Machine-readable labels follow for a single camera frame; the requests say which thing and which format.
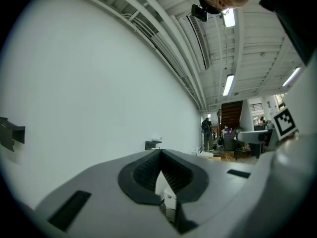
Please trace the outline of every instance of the wooden staircase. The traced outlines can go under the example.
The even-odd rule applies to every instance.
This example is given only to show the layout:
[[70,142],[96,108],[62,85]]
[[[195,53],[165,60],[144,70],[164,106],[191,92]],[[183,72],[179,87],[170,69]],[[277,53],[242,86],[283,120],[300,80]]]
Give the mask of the wooden staircase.
[[243,101],[237,101],[221,105],[220,130],[224,129],[225,126],[228,126],[228,128],[232,129],[240,126],[242,103]]

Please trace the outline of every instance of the camera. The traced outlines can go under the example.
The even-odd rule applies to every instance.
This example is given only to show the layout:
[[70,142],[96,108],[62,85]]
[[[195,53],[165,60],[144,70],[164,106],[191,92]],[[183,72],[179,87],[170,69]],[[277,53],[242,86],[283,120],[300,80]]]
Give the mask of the camera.
[[192,5],[192,15],[203,22],[206,22],[208,19],[207,11],[197,4]]

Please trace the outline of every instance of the fluorescent ceiling light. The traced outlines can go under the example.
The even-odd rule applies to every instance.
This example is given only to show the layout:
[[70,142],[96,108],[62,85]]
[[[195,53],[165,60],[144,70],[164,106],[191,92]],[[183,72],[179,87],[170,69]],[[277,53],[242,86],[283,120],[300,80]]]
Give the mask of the fluorescent ceiling light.
[[236,25],[236,22],[234,20],[233,9],[229,9],[228,14],[223,16],[223,20],[224,20],[224,25],[226,27],[231,27]]
[[299,73],[299,70],[300,70],[300,69],[301,69],[300,67],[297,67],[297,68],[293,71],[292,75],[289,76],[289,78],[285,81],[285,83],[284,83],[282,86],[288,85],[288,83],[293,79],[293,77],[295,77],[295,76]]
[[229,74],[227,76],[227,82],[226,82],[226,86],[224,88],[224,92],[223,92],[223,96],[227,96],[233,81],[234,75],[233,74]]

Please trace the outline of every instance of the ceiling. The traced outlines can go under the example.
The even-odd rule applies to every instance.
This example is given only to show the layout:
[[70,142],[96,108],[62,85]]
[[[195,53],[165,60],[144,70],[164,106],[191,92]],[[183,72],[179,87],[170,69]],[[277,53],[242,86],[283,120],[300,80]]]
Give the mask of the ceiling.
[[[137,12],[127,0],[97,1],[126,19]],[[282,84],[295,67],[304,66],[275,14],[263,9],[260,0],[234,9],[236,25],[230,28],[219,16],[209,15],[207,22],[193,18],[191,5],[198,0],[156,0],[172,17],[184,42],[179,41],[180,35],[157,7],[147,0],[136,1],[156,21],[138,12],[130,21],[160,50],[201,110],[215,111],[221,103],[287,92],[291,84],[288,88],[282,88]],[[178,50],[168,42],[165,30]],[[229,95],[222,96],[228,74],[235,78]]]

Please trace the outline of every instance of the black slot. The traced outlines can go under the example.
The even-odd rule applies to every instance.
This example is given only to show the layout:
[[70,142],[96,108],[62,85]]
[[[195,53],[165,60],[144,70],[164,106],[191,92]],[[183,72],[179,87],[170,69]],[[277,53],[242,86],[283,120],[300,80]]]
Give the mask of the black slot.
[[90,196],[91,193],[85,191],[75,192],[49,219],[49,222],[56,228],[66,231]]
[[230,169],[227,173],[232,174],[234,176],[243,177],[243,178],[249,178],[250,176],[250,173],[242,172],[242,171],[238,171],[234,169]]

